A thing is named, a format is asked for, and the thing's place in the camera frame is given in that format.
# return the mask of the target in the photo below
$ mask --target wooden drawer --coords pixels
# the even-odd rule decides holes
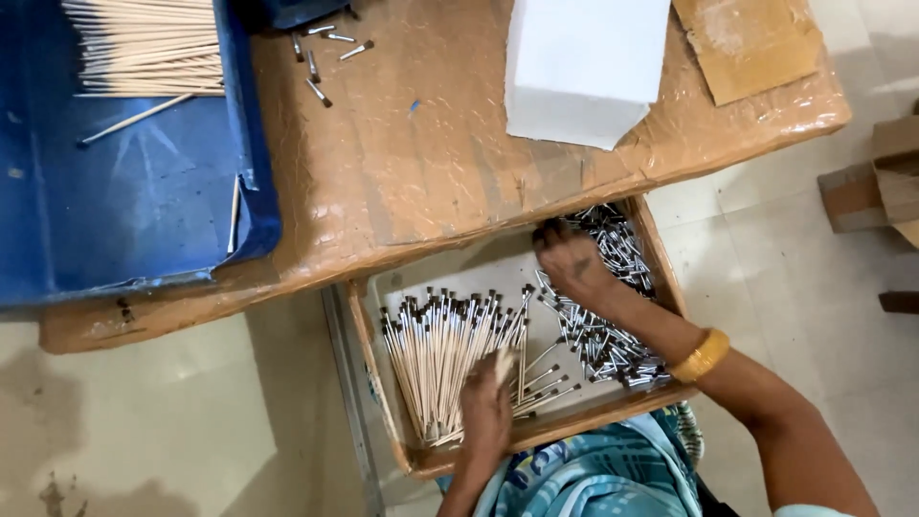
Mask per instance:
[[[658,303],[683,316],[686,313],[683,296],[644,198],[630,197],[618,205],[631,221],[640,240],[645,264],[652,271]],[[357,323],[370,381],[380,399],[392,451],[406,474],[430,479],[451,473],[458,442],[429,447],[421,444],[412,432],[403,395],[380,336],[380,307],[387,304],[394,308],[394,299],[404,294],[420,295],[426,286],[446,287],[461,296],[496,289],[509,300],[520,292],[526,282],[537,283],[536,266],[536,258],[530,249],[529,231],[516,230],[488,237],[464,249],[439,253],[347,283],[348,305]],[[514,306],[509,301],[505,305]],[[554,313],[541,304],[531,304],[530,307],[533,327],[528,336],[528,357],[536,357],[559,337],[559,332]],[[685,400],[696,393],[692,385],[683,385],[676,380],[635,388],[624,388],[617,383],[592,385],[582,380],[581,366],[575,354],[568,350],[554,350],[547,356],[545,364],[551,365],[552,360],[561,367],[559,375],[567,373],[572,378],[571,384],[579,382],[584,389],[573,392],[576,395],[559,398],[536,418],[515,420],[512,452],[634,417]]]

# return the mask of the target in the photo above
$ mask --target person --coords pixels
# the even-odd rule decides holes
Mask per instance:
[[[753,435],[769,507],[777,517],[877,516],[871,497],[817,408],[767,368],[643,298],[613,276],[596,242],[558,220],[534,232],[552,284],[660,355]],[[460,394],[465,438],[438,517],[701,515],[686,452],[658,419],[642,415],[508,458],[512,410],[494,357]],[[724,505],[709,506],[717,515]]]

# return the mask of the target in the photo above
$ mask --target table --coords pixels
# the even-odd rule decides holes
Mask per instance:
[[[806,0],[788,0],[809,20]],[[340,63],[315,51],[324,109],[284,36],[253,37],[265,136],[284,234],[268,257],[205,286],[47,308],[53,353],[116,347],[229,316],[299,289],[461,246],[496,230],[695,178],[838,130],[851,118],[832,66],[715,108],[672,14],[659,101],[613,152],[505,134],[512,0],[368,3],[339,32],[376,48]]]

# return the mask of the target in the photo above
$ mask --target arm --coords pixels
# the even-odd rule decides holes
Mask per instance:
[[[554,285],[668,363],[679,364],[705,340],[704,330],[645,300],[609,273],[589,236],[547,223],[534,234],[534,248]],[[878,515],[817,408],[767,368],[731,350],[697,386],[753,435],[773,511],[812,504],[860,517]]]
[[[450,488],[437,517],[469,517],[511,441],[510,393],[498,385],[489,354],[472,368],[459,393],[464,438]]]

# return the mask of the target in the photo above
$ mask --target bracelet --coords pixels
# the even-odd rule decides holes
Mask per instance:
[[[721,362],[731,349],[731,339],[716,328],[708,328],[708,335],[702,344],[693,350],[685,361],[670,368],[670,374],[678,381],[694,383]]]

